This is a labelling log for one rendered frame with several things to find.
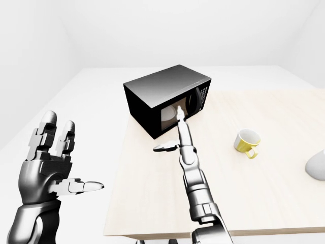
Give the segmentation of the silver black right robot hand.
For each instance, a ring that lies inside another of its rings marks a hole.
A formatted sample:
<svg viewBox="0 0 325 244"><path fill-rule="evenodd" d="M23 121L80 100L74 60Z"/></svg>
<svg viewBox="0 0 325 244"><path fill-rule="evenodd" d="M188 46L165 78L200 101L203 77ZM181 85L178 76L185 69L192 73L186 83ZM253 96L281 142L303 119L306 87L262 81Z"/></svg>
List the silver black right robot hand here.
<svg viewBox="0 0 325 244"><path fill-rule="evenodd" d="M180 106L177 107L176 118L178 121L177 128L179 139L170 140L166 143L160 144L154 147L153 151L174 151L179 148L182 162L185 163L185 165L189 166L195 162L197 154L193 146L188 124L185 121L184 111Z"/></svg>

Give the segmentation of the yellow mug white inside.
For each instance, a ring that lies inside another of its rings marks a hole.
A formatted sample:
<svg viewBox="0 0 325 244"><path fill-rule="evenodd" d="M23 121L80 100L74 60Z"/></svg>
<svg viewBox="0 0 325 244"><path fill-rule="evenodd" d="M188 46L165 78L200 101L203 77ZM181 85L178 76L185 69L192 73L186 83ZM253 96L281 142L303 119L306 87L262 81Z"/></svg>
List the yellow mug white inside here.
<svg viewBox="0 0 325 244"><path fill-rule="evenodd" d="M256 131L244 128L237 133L234 148L241 153L246 153L248 158L254 159L258 155L256 147L260 142L261 137Z"/></svg>

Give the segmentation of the white plate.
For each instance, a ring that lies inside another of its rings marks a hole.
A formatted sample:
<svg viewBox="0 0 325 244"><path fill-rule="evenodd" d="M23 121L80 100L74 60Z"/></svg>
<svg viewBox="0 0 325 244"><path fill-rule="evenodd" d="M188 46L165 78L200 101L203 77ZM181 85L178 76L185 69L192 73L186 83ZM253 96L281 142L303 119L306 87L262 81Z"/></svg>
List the white plate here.
<svg viewBox="0 0 325 244"><path fill-rule="evenodd" d="M176 109L174 106L170 105L161 110L161 121L168 122L173 121L175 122L176 119Z"/></svg>

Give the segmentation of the black microwave door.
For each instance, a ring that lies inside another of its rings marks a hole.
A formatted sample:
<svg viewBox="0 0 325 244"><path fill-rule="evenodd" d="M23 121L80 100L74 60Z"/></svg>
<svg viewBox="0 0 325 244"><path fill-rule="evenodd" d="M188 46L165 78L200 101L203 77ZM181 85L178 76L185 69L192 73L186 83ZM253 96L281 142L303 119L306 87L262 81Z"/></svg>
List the black microwave door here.
<svg viewBox="0 0 325 244"><path fill-rule="evenodd" d="M189 118L194 114L198 113L201 108L201 92L198 87L191 90L190 95L186 97L185 107L187 111L187 115L185 118Z"/></svg>

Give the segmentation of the black microwave oven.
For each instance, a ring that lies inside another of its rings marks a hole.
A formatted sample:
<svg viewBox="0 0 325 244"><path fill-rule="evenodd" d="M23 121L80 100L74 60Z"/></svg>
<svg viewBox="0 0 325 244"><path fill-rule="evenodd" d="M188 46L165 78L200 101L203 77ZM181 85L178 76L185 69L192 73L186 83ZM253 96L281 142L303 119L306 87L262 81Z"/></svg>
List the black microwave oven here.
<svg viewBox="0 0 325 244"><path fill-rule="evenodd" d="M131 115L153 139L156 139L178 122L162 122L161 110L172 105L177 114L177 107L180 106L186 116L186 97L192 89L198 87L202 99L201 111L210 83L210 77L176 65L126 82L123 87Z"/></svg>

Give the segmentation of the white rounded object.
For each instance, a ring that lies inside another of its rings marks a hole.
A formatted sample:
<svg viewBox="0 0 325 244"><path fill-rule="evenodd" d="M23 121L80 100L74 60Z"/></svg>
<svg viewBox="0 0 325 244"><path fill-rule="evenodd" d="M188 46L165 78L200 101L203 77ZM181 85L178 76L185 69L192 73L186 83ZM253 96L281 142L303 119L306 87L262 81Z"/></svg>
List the white rounded object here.
<svg viewBox="0 0 325 244"><path fill-rule="evenodd" d="M325 181L325 149L316 153L307 161L305 171L312 178Z"/></svg>

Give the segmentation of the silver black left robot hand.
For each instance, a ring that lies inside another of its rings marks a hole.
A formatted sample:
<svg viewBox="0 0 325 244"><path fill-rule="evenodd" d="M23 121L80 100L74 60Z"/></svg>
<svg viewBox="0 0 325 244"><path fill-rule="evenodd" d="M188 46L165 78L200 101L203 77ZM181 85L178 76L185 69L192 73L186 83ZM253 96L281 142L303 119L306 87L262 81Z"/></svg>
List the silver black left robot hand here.
<svg viewBox="0 0 325 244"><path fill-rule="evenodd" d="M56 154L49 152L55 139L56 122L56 113L49 110L32 133L27 158L21 166L18 180L23 204L38 204L62 195L77 195L104 188L100 182L69 178L72 168L70 154L75 146L73 121L65 124L57 142Z"/></svg>

